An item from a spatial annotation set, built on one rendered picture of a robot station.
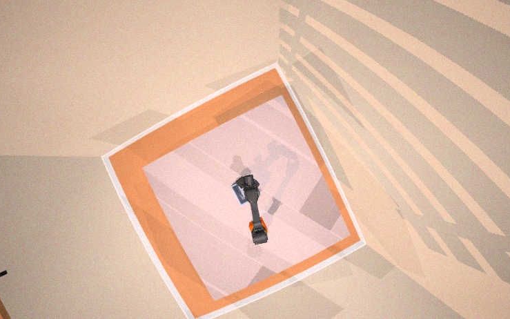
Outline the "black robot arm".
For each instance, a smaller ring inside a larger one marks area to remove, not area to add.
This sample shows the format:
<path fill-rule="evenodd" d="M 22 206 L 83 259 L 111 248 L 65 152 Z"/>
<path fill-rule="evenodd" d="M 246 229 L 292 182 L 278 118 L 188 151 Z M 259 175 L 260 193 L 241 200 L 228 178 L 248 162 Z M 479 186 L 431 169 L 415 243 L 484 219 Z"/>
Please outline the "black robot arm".
<path fill-rule="evenodd" d="M 244 196 L 251 203 L 251 211 L 253 216 L 253 229 L 251 231 L 253 243 L 255 243 L 255 245 L 267 243 L 268 232 L 262 224 L 257 205 L 259 195 L 257 187 L 259 186 L 259 182 L 253 179 L 253 175 L 244 176 L 244 180 L 246 185 L 244 186 Z"/>

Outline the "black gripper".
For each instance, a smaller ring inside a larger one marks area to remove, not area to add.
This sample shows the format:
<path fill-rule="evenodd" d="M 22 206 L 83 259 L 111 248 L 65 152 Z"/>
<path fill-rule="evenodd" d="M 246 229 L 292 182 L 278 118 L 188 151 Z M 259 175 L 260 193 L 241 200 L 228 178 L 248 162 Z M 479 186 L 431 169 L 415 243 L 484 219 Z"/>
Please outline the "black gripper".
<path fill-rule="evenodd" d="M 244 189 L 244 186 L 246 186 L 246 185 L 245 185 L 244 177 L 240 177 L 240 178 L 236 181 L 236 183 L 238 184 L 238 186 L 239 186 L 241 189 Z"/>

